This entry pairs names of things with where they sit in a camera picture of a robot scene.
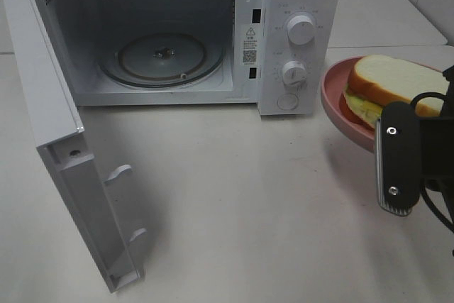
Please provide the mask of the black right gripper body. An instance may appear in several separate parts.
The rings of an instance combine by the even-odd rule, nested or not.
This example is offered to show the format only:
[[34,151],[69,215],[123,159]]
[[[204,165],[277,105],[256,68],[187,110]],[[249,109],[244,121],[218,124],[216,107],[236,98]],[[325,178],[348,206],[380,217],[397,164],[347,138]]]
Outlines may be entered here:
[[421,178],[419,189],[428,185],[430,189],[453,186],[453,68],[443,71],[449,82],[445,94],[424,92],[417,101],[436,98],[443,101],[440,115],[432,119],[420,119]]

